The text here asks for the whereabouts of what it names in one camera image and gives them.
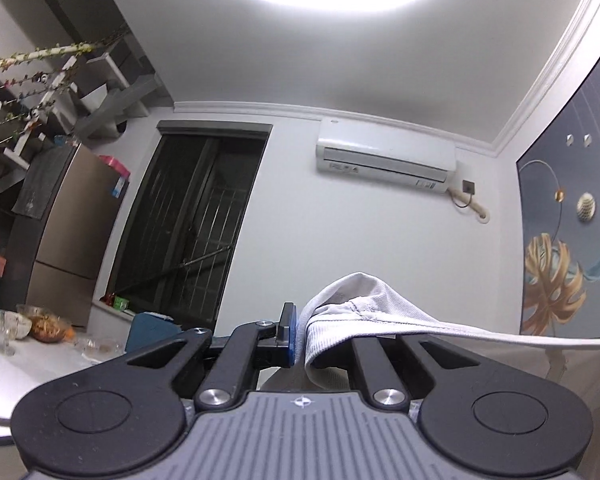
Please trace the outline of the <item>grey towel on refrigerator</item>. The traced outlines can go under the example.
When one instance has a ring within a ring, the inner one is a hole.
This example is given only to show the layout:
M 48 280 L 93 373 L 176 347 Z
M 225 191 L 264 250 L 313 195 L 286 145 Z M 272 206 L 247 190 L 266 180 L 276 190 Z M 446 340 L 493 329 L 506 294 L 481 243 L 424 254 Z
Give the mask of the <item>grey towel on refrigerator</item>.
M 37 154 L 23 179 L 12 213 L 41 220 L 75 151 L 74 146 L 63 145 Z

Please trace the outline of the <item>wine glass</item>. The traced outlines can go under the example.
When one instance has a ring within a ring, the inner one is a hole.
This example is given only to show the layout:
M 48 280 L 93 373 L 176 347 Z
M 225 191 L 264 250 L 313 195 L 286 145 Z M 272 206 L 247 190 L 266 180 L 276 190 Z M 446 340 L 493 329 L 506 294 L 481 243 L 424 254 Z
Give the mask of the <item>wine glass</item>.
M 12 348 L 12 341 L 16 336 L 16 326 L 12 322 L 10 312 L 0 310 L 0 353 L 3 356 L 13 356 L 15 349 Z

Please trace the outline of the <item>dark framed window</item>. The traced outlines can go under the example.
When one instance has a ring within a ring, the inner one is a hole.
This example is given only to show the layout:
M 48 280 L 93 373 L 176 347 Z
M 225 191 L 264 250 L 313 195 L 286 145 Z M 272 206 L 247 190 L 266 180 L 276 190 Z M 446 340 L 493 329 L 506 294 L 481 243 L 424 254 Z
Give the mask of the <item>dark framed window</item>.
M 212 328 L 272 128 L 163 120 L 157 129 L 106 296 L 134 313 Z

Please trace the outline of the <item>white garment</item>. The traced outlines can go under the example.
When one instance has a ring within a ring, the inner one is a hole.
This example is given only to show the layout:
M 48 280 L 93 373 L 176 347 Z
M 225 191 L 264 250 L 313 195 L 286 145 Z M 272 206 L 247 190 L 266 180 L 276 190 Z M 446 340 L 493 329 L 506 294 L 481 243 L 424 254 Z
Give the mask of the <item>white garment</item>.
M 311 382 L 326 385 L 315 360 L 353 337 L 449 337 L 484 350 L 532 375 L 547 378 L 593 403 L 600 396 L 600 338 L 571 339 L 491 332 L 442 322 L 420 310 L 376 276 L 356 272 L 327 285 L 301 310 L 294 335 L 294 365 Z

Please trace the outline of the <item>white wall shelf unit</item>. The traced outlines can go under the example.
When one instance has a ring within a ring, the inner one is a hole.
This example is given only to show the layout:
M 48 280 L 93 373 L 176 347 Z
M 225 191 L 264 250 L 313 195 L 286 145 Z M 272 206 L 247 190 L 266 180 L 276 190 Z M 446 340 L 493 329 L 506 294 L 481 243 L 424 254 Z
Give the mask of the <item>white wall shelf unit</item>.
M 129 29 L 0 58 L 0 194 L 57 143 L 112 142 L 168 92 Z

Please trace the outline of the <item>blue chair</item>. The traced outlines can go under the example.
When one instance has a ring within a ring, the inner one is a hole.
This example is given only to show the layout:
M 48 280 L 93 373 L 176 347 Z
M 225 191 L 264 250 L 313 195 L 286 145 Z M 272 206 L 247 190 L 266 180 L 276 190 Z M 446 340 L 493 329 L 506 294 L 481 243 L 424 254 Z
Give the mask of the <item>blue chair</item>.
M 181 326 L 170 316 L 142 312 L 134 316 L 124 351 L 134 352 L 181 333 Z

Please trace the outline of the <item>glass bowl with snacks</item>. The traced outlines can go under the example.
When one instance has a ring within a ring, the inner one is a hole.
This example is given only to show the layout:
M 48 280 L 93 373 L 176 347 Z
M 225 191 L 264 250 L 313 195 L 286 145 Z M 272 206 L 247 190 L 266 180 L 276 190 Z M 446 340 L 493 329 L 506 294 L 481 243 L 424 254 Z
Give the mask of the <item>glass bowl with snacks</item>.
M 74 336 L 71 324 L 51 310 L 18 304 L 17 312 L 31 321 L 30 336 L 43 344 L 57 344 Z

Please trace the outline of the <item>framed leaf wall painting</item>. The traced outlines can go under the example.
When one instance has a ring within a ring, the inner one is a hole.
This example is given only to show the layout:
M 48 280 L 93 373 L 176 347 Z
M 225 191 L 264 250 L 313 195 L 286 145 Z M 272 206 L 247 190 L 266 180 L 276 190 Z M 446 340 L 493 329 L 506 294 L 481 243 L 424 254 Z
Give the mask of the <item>framed leaf wall painting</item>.
M 600 337 L 600 60 L 517 162 L 521 333 Z

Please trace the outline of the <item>bronze refrigerator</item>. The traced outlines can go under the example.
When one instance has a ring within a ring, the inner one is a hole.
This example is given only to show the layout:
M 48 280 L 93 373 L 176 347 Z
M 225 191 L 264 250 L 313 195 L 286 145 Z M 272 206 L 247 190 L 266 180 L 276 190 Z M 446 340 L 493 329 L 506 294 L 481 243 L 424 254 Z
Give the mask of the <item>bronze refrigerator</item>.
M 73 146 L 76 151 L 42 219 L 15 214 L 0 307 L 41 307 L 84 328 L 128 184 L 89 148 Z

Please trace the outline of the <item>white wall air conditioner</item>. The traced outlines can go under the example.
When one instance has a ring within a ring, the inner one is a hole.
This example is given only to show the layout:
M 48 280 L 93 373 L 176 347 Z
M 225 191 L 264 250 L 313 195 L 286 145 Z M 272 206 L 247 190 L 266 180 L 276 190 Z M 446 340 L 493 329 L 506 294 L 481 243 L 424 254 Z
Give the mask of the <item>white wall air conditioner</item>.
M 453 142 L 388 126 L 325 118 L 315 145 L 319 170 L 444 193 L 457 170 Z

